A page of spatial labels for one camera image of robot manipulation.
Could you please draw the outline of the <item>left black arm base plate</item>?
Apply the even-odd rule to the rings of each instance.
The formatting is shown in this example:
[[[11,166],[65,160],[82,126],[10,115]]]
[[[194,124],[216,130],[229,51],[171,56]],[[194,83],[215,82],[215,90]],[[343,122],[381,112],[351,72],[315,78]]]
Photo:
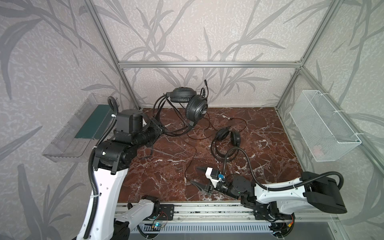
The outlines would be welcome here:
[[[174,204],[160,204],[157,221],[172,221],[175,213]]]

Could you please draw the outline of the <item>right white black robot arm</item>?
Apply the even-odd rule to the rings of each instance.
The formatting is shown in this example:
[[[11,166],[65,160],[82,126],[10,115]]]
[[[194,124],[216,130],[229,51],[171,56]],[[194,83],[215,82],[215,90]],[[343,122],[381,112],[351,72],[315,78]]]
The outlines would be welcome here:
[[[253,210],[256,220],[270,223],[283,220],[295,220],[295,212],[317,209],[328,214],[345,214],[347,208],[340,193],[344,177],[339,172],[315,174],[303,172],[299,178],[275,184],[262,184],[251,172],[252,181],[234,174],[226,177],[229,155],[233,152],[246,153],[240,147],[233,147],[224,156],[222,170],[211,167],[197,170],[205,174],[210,181],[207,185],[192,181],[192,185],[206,195],[221,193],[241,205]]]

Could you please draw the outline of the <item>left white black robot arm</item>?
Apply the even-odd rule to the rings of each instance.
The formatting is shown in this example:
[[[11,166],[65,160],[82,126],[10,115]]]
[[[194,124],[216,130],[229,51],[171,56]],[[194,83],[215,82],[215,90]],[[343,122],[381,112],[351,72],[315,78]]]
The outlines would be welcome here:
[[[141,110],[120,112],[112,96],[108,97],[108,104],[113,111],[112,121],[91,151],[88,175],[92,193],[78,240],[126,240],[134,229],[143,232],[139,225],[145,220],[160,228],[161,220],[173,219],[174,205],[161,204],[151,196],[142,197],[121,216],[115,215],[131,161],[138,149],[153,146],[165,128]]]

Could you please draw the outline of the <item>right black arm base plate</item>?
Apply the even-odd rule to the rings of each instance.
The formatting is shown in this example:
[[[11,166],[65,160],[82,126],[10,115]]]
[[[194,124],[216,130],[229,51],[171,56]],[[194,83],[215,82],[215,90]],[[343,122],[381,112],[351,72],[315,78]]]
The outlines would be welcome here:
[[[255,220],[263,220],[272,223],[273,218],[269,216],[268,211],[263,206],[256,206],[253,208],[253,215]]]

